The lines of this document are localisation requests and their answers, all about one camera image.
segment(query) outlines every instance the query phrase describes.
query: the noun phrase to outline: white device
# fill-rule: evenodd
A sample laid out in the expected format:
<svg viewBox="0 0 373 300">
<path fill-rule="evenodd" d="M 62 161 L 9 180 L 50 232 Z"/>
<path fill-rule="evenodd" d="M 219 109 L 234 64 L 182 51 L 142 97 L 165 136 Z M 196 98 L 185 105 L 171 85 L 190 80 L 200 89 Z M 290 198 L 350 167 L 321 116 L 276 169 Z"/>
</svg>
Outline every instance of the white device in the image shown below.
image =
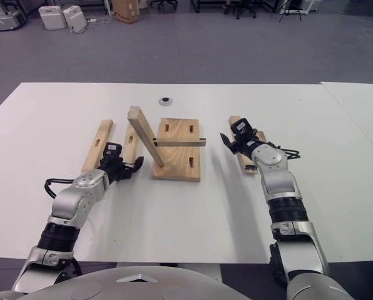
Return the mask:
<svg viewBox="0 0 373 300">
<path fill-rule="evenodd" d="M 57 30 L 67 27 L 60 6 L 42 6 L 39 8 L 43 24 L 47 30 Z"/>
<path fill-rule="evenodd" d="M 80 33 L 86 27 L 86 20 L 81 8 L 73 5 L 63 11 L 68 27 L 74 33 Z"/>
</svg>

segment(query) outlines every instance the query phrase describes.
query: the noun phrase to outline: white tabletop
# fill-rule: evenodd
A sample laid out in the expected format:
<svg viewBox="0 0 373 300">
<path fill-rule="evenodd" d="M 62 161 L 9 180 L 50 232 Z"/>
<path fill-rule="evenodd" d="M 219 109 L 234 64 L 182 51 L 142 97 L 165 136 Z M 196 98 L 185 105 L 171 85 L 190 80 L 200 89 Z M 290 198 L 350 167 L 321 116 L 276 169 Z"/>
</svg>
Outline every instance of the white tabletop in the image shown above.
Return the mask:
<svg viewBox="0 0 373 300">
<path fill-rule="evenodd" d="M 373 144 L 373 84 L 322 84 Z"/>
<path fill-rule="evenodd" d="M 158 99 L 173 98 L 163 107 Z M 25 258 L 51 211 L 45 179 L 74 178 L 102 119 L 122 142 L 126 114 L 197 118 L 202 181 L 150 179 L 152 158 L 91 211 L 82 261 L 267 263 L 273 243 L 260 176 L 243 176 L 222 144 L 228 117 L 245 116 L 269 141 L 298 149 L 289 163 L 330 262 L 373 260 L 373 144 L 322 85 L 24 83 L 0 107 L 0 257 Z M 53 186 L 55 191 L 61 185 Z"/>
</svg>

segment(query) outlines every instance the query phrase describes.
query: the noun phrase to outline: wooden block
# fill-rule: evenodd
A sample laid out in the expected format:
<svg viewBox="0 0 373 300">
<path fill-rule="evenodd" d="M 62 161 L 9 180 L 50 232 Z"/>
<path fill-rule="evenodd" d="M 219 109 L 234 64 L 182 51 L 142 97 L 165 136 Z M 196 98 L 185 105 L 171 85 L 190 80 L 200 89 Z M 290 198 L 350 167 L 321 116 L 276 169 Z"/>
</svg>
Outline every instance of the wooden block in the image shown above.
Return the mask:
<svg viewBox="0 0 373 300">
<path fill-rule="evenodd" d="M 154 139 L 158 147 L 205 147 L 206 139 Z"/>
<path fill-rule="evenodd" d="M 240 116 L 230 116 L 230 119 L 228 121 L 231 125 L 237 122 L 240 118 L 241 118 Z M 259 138 L 259 140 L 263 142 L 266 141 L 263 131 L 258 131 L 257 137 Z M 240 153 L 238 153 L 237 156 L 238 156 L 239 165 L 241 166 L 241 170 L 243 173 L 251 174 L 251 175 L 257 173 L 256 165 L 251 159 L 249 159 L 248 157 Z"/>
<path fill-rule="evenodd" d="M 125 141 L 123 144 L 123 151 L 121 156 L 124 163 L 133 164 L 136 157 L 136 149 L 138 147 L 139 135 L 137 135 L 134 127 L 128 124 L 126 128 Z"/>
<path fill-rule="evenodd" d="M 82 167 L 82 173 L 93 170 L 98 166 L 99 160 L 103 155 L 103 150 L 105 149 L 112 127 L 113 120 L 102 120 L 100 122 L 98 132 L 96 133 L 96 136 L 93 139 L 92 146 L 89 149 L 89 153 Z"/>
<path fill-rule="evenodd" d="M 158 139 L 199 139 L 199 120 L 162 118 Z M 160 147 L 166 157 L 164 167 L 153 165 L 153 179 L 200 181 L 199 147 Z"/>
<path fill-rule="evenodd" d="M 153 142 L 155 134 L 151 130 L 142 109 L 139 106 L 131 106 L 128 111 L 128 120 L 139 135 L 143 144 L 149 150 L 157 165 L 163 167 L 165 165 L 165 156 L 161 148 L 156 147 Z"/>
</svg>

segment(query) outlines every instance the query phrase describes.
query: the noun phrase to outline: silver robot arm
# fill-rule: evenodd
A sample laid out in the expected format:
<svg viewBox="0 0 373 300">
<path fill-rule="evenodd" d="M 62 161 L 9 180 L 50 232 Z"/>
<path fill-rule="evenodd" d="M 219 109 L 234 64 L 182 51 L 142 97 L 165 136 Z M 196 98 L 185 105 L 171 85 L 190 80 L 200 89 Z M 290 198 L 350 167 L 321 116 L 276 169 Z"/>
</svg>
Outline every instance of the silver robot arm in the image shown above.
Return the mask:
<svg viewBox="0 0 373 300">
<path fill-rule="evenodd" d="M 121 145 L 108 143 L 98 169 L 77 177 L 57 196 L 50 190 L 55 198 L 48 223 L 38 245 L 29 253 L 12 291 L 33 293 L 69 279 L 65 269 L 71 263 L 79 267 L 73 248 L 93 205 L 103 198 L 113 181 L 130 178 L 143 163 L 143 157 L 139 157 L 134 165 L 125 164 L 120 153 Z"/>
<path fill-rule="evenodd" d="M 262 188 L 272 219 L 276 242 L 270 245 L 276 281 L 287 285 L 288 300 L 353 299 L 343 287 L 328 277 L 329 266 L 309 221 L 288 158 L 299 158 L 297 151 L 283 151 L 260 141 L 257 130 L 246 119 L 231 126 L 235 142 L 222 134 L 233 153 L 242 153 L 255 162 L 262 176 Z"/>
</svg>

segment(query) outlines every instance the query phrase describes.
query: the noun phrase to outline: gray floor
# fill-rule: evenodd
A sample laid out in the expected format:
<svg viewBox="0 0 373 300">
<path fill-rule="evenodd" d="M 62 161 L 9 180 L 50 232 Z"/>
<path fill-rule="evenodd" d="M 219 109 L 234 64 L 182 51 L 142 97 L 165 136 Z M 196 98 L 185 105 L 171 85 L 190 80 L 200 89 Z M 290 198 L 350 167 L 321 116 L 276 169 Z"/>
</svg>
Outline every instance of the gray floor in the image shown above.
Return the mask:
<svg viewBox="0 0 373 300">
<path fill-rule="evenodd" d="M 0 104 L 21 82 L 103 83 L 373 83 L 373 17 L 343 15 L 345 3 L 319 12 L 257 18 L 141 11 L 140 21 L 94 24 L 84 34 L 44 31 L 38 16 L 0 32 Z M 85 14 L 100 12 L 86 11 Z"/>
</svg>

